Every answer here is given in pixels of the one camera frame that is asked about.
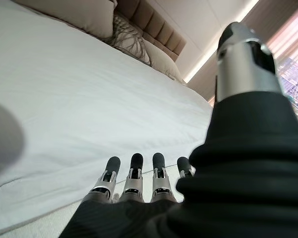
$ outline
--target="curtain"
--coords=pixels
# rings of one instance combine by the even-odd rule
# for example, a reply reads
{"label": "curtain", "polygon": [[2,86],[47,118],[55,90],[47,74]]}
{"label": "curtain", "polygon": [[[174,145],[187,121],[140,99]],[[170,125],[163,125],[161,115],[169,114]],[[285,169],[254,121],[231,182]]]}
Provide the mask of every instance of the curtain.
{"label": "curtain", "polygon": [[268,41],[284,92],[298,117],[298,11]]}

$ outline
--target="gray fabric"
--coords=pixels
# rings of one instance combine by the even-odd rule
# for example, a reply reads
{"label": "gray fabric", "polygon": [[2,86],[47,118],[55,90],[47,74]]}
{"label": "gray fabric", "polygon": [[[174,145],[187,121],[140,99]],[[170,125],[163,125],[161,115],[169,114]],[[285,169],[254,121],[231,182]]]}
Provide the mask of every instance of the gray fabric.
{"label": "gray fabric", "polygon": [[140,33],[118,15],[114,15],[113,24],[113,36],[104,40],[104,42],[115,49],[150,65],[150,60]]}

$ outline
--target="upholstered headboard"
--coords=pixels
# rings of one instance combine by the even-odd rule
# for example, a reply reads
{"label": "upholstered headboard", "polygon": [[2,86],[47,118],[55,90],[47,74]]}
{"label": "upholstered headboard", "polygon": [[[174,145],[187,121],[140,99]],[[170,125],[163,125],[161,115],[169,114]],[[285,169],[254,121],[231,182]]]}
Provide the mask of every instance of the upholstered headboard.
{"label": "upholstered headboard", "polygon": [[118,0],[115,12],[136,27],[144,39],[177,60],[186,40],[149,3],[145,0]]}

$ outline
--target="white bedding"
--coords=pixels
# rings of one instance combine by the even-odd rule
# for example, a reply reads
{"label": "white bedding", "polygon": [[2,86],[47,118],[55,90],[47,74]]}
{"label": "white bedding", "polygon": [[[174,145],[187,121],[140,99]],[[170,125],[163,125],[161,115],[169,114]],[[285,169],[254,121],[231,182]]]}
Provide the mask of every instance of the white bedding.
{"label": "white bedding", "polygon": [[156,152],[174,165],[203,143],[211,115],[197,93],[97,39],[1,6],[0,107],[24,138],[0,165],[0,233],[80,200],[111,156],[118,181],[136,152],[144,171]]}

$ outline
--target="pillow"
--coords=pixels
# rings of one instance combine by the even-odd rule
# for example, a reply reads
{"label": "pillow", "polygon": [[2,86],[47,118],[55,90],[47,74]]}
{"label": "pillow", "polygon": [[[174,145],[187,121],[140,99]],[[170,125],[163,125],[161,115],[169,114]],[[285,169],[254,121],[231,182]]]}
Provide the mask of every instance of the pillow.
{"label": "pillow", "polygon": [[117,50],[120,50],[121,52],[150,65],[150,59],[143,42],[144,39],[137,29],[118,15],[114,15],[113,24],[113,36],[104,42]]}
{"label": "pillow", "polygon": [[179,69],[174,61],[162,50],[155,45],[144,40],[144,45],[148,56],[150,58],[151,67],[155,70],[165,74],[170,79],[177,81],[186,86],[185,81],[182,79]]}
{"label": "pillow", "polygon": [[63,20],[100,39],[113,34],[114,3],[110,0],[14,0]]}

